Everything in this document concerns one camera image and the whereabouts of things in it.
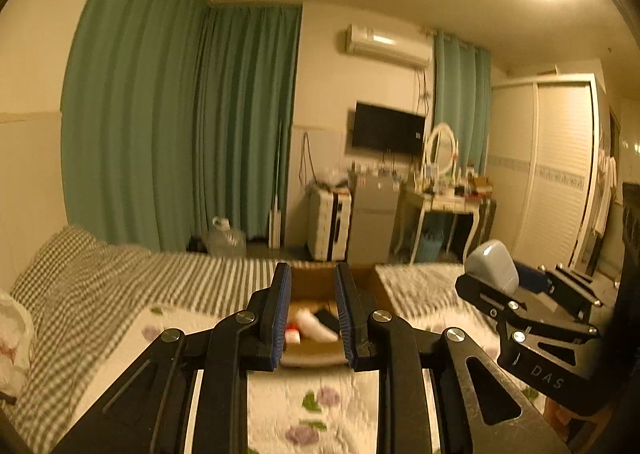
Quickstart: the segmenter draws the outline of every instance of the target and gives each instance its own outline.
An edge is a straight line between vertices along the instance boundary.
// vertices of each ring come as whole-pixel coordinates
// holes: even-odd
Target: striped blanket
[[[5,413],[35,454],[50,452],[92,377],[141,310],[160,304],[225,317],[270,284],[275,265],[275,260],[155,254],[135,245],[108,245],[76,226],[65,228],[38,251],[12,290],[31,312],[36,339],[24,394],[16,405],[5,405]],[[455,294],[461,272],[459,265],[378,268],[400,316],[415,327],[428,323],[434,331],[459,325],[485,350],[495,348],[495,358],[494,332]]]

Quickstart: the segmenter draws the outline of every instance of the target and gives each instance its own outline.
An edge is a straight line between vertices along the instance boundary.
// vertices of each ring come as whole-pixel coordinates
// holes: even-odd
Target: air conditioner
[[[370,28],[350,25],[347,30],[347,54],[374,57],[411,66],[426,68],[433,59],[433,41],[402,38]]]

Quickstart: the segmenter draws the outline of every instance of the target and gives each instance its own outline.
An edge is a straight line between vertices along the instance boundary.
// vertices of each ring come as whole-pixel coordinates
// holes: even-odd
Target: curtain
[[[63,86],[68,220],[111,243],[184,250],[204,0],[88,0]]]
[[[435,38],[435,120],[458,139],[458,165],[483,172],[491,117],[491,54],[440,31]]]
[[[196,230],[227,217],[265,237],[284,203],[301,6],[209,11],[194,120]]]

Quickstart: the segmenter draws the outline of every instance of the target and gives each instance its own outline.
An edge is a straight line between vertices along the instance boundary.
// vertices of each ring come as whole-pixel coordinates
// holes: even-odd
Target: metal screw
[[[447,338],[452,342],[462,342],[465,339],[465,332],[460,328],[449,328]]]
[[[249,324],[255,320],[255,315],[248,310],[243,309],[236,313],[236,321],[241,324]]]
[[[160,337],[162,338],[162,342],[175,342],[180,338],[180,330],[176,328],[166,329]]]
[[[373,320],[376,322],[389,322],[391,320],[391,314],[384,309],[377,309],[373,312]]]

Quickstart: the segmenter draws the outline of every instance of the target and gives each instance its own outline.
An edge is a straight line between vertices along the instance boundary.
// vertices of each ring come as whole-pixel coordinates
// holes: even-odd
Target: bright light
[[[373,36],[373,40],[377,43],[385,43],[385,44],[396,44],[396,41],[390,40],[389,38],[384,38],[383,36]]]

